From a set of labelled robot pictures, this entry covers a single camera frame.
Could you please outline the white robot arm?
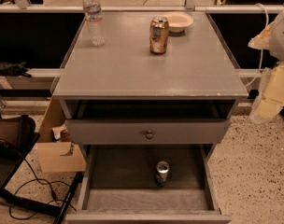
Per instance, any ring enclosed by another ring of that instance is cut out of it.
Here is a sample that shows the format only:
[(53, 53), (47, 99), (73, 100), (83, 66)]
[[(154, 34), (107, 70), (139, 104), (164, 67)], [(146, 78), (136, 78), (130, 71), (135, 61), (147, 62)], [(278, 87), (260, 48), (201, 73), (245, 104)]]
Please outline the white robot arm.
[(265, 123), (275, 118), (284, 108), (284, 8), (273, 21), (248, 42), (252, 49), (267, 50), (276, 62), (264, 68), (259, 84), (259, 94), (250, 112), (254, 123)]

